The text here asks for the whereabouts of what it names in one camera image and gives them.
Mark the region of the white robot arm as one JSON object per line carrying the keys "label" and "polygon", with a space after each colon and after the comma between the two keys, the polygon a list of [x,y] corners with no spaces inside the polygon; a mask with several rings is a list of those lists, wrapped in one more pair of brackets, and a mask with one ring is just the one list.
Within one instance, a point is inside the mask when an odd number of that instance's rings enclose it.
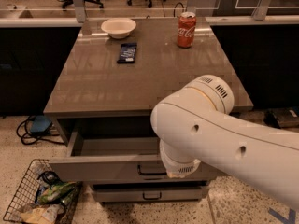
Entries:
{"label": "white robot arm", "polygon": [[219,77],[201,76],[167,96],[151,113],[170,177],[201,162],[299,209],[299,133],[234,118],[234,95]]}

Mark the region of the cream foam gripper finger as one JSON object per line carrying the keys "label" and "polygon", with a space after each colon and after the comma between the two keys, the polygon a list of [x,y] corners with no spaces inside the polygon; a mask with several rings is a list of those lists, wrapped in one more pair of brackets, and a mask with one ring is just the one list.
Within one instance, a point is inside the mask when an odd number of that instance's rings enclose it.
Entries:
{"label": "cream foam gripper finger", "polygon": [[180,174],[180,173],[174,173],[174,172],[167,172],[167,176],[169,178],[185,178],[185,174]]}

